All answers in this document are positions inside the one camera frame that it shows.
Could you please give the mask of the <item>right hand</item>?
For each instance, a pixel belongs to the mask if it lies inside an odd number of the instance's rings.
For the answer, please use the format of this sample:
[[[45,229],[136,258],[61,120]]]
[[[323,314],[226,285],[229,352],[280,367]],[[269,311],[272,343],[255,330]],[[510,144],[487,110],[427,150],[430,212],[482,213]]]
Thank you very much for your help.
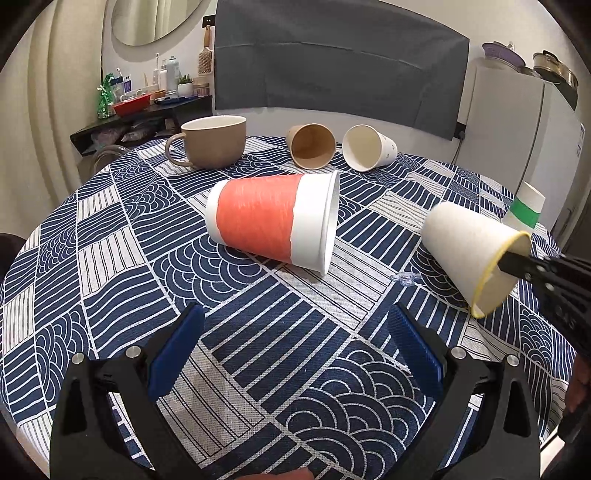
[[[577,354],[565,396],[565,405],[568,412],[574,412],[587,398],[590,389],[590,376],[590,365]]]

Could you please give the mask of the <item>left hand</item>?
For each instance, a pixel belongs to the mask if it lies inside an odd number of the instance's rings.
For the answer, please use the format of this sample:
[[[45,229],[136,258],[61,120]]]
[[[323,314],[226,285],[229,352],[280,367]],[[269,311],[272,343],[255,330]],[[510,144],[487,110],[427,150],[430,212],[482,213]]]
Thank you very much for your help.
[[[262,473],[238,477],[236,480],[314,480],[314,474],[307,467],[283,472],[280,474]]]

